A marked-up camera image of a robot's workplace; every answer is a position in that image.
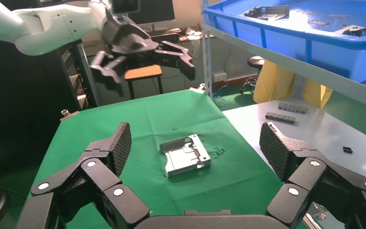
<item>yellow cloth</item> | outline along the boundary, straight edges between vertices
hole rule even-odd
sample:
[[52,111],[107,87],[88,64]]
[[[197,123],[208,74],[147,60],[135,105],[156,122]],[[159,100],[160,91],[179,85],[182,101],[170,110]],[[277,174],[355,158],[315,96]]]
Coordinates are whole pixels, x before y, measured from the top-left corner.
[[[265,61],[254,89],[253,100],[264,103],[291,97],[295,73],[270,61]],[[307,79],[303,98],[312,105],[322,108],[329,100],[332,89]]]

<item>metal pieces in tray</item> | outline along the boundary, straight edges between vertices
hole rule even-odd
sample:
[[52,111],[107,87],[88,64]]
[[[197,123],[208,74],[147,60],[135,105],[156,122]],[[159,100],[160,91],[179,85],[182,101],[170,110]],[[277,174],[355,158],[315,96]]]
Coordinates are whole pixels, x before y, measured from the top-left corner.
[[303,106],[297,106],[297,105],[285,104],[285,103],[279,103],[278,109],[285,110],[285,111],[291,111],[291,112],[295,112],[295,113],[300,113],[300,114],[306,114],[306,112],[309,110],[308,108],[303,107]]
[[347,14],[330,14],[329,17],[347,18],[347,17],[350,17],[350,15],[347,15]]
[[291,116],[286,116],[283,114],[276,114],[276,113],[272,113],[272,112],[267,112],[266,113],[266,119],[270,119],[270,120],[275,120],[275,121],[279,121],[282,123],[289,123],[289,124],[294,124],[295,123],[295,118],[291,117]]
[[358,25],[343,25],[342,29],[335,31],[335,33],[362,37],[366,36],[366,27]]
[[166,154],[165,166],[168,177],[207,167],[211,164],[210,156],[198,135],[191,135],[159,145]]
[[276,21],[287,16],[289,13],[290,6],[258,6],[246,11],[241,16]]
[[329,24],[328,22],[324,22],[324,21],[310,21],[309,23],[317,24],[317,25],[327,25],[327,24]]

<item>green table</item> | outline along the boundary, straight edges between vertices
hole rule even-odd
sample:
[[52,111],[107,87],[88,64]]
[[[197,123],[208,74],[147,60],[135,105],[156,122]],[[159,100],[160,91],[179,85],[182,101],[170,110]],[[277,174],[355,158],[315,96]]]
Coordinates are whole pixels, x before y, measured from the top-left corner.
[[[190,90],[112,104],[63,121],[34,183],[75,162],[91,141],[129,122],[132,148],[121,179],[149,207],[151,216],[185,210],[264,214],[282,183],[206,94]],[[165,174],[159,144],[198,134],[212,157],[209,168],[173,178]],[[109,228],[92,204],[68,229]]]

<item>blue bin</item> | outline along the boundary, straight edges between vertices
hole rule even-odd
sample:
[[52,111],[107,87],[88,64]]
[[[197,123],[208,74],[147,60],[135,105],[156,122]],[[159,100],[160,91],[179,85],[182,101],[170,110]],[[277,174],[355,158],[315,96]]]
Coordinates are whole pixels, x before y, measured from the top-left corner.
[[[274,5],[289,5],[289,19],[240,16],[257,6]],[[204,8],[203,13],[207,25],[248,43],[359,83],[366,80],[366,36],[333,33],[343,24],[366,27],[366,0],[225,0]],[[312,20],[328,24],[309,23]]]

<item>monitor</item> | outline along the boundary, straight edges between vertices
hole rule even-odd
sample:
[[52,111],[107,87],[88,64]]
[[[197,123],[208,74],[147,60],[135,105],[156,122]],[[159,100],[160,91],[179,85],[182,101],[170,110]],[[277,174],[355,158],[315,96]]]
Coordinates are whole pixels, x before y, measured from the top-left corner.
[[148,25],[173,21],[172,0],[141,0],[140,12],[129,13],[128,17],[137,25]]

